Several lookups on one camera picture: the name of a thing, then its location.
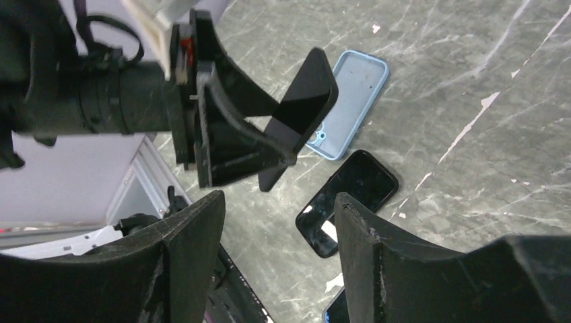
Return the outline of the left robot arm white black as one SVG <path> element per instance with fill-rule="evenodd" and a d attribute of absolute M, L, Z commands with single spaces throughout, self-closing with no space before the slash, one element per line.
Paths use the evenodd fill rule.
<path fill-rule="evenodd" d="M 227 55 L 210 8 L 199 1 L 128 1 L 156 31 L 163 53 L 145 61 L 124 21 L 74 1 L 74 25 L 58 1 L 1 2 L 1 167 L 24 159 L 13 135 L 53 146 L 64 135 L 169 132 L 176 162 L 199 186 L 224 186 L 296 162 L 297 154 L 249 123 L 278 103 Z"/>

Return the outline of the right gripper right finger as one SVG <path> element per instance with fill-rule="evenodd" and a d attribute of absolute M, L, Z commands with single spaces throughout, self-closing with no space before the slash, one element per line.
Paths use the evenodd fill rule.
<path fill-rule="evenodd" d="M 342 192 L 335 225 L 350 322 L 569 322 L 570 237 L 508 235 L 467 253 Z"/>

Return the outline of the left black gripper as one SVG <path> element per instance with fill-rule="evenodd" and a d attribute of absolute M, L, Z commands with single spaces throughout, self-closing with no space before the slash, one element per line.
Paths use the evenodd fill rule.
<path fill-rule="evenodd" d="M 196 169 L 200 188 L 295 163 L 293 151 L 244 119 L 271 116 L 279 103 L 228 56 L 209 11 L 192 9 L 188 22 L 175 23 L 168 49 L 176 163 Z"/>

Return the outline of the light blue phone case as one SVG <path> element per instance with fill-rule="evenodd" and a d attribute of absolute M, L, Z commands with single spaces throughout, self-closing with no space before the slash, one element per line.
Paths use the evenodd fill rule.
<path fill-rule="evenodd" d="M 337 60 L 333 75 L 339 90 L 338 99 L 306 146 L 323 158 L 336 161 L 351 145 L 389 79 L 390 69 L 380 58 L 347 50 Z"/>

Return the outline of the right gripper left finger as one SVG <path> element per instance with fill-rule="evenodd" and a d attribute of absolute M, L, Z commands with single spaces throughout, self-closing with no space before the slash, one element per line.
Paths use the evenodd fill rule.
<path fill-rule="evenodd" d="M 2 322 L 201 322 L 224 226 L 220 190 L 81 256 L 1 257 Z"/>

